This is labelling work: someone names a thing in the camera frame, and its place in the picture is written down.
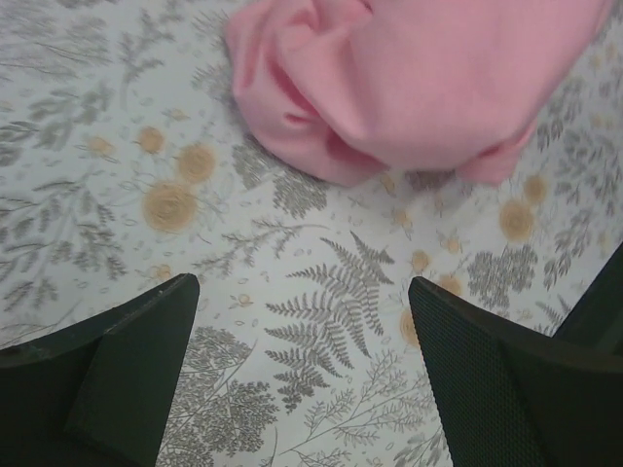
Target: floral tablecloth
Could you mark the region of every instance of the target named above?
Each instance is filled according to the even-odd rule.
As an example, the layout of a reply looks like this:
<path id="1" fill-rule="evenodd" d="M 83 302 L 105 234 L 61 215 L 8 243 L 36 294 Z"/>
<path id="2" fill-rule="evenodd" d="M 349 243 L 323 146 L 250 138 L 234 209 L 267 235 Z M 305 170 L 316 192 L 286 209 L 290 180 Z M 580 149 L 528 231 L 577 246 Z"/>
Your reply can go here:
<path id="1" fill-rule="evenodd" d="M 501 188 L 344 190 L 245 133 L 221 39 L 238 7 L 0 2 L 0 344 L 192 272 L 160 466 L 450 466 L 407 285 L 561 323 L 623 239 L 623 8 Z"/>

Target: botanical print fabric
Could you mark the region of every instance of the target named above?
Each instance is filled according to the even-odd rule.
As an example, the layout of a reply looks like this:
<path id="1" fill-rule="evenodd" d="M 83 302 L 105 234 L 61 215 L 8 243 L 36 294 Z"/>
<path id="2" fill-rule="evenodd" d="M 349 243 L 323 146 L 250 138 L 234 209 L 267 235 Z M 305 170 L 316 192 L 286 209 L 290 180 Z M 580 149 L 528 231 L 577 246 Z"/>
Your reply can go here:
<path id="1" fill-rule="evenodd" d="M 192 272 L 159 466 L 451 466 L 409 280 L 555 331 L 623 240 L 623 7 L 499 189 L 343 190 L 245 132 L 221 40 L 239 6 L 0 2 L 0 344 Z"/>

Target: folded pink cloth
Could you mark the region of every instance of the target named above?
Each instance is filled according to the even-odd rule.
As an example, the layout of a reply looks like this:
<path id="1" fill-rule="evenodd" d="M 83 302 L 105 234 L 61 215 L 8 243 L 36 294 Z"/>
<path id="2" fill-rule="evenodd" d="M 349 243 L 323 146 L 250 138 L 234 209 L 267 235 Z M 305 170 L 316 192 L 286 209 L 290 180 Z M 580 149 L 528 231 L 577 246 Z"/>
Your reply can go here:
<path id="1" fill-rule="evenodd" d="M 389 167 L 501 183 L 613 0 L 260 0 L 226 40 L 251 132 L 354 185 Z"/>

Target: pink fabric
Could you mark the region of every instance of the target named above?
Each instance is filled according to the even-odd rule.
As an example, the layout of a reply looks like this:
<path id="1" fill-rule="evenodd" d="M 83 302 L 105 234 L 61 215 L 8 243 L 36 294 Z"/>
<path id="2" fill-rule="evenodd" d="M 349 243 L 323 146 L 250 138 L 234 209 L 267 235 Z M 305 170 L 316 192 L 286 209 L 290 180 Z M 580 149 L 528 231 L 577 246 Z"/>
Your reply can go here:
<path id="1" fill-rule="evenodd" d="M 260 0 L 228 24 L 233 93 L 285 162 L 508 178 L 612 0 Z"/>

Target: black object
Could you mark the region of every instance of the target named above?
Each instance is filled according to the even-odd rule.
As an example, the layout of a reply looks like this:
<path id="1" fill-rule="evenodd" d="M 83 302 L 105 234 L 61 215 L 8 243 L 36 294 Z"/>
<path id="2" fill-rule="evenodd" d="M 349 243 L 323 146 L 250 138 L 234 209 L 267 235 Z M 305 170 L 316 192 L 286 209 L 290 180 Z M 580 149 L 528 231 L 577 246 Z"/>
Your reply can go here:
<path id="1" fill-rule="evenodd" d="M 623 466 L 623 246 L 553 338 L 409 290 L 455 467 Z"/>
<path id="2" fill-rule="evenodd" d="M 153 467 L 198 300 L 179 275 L 0 350 L 0 466 Z"/>

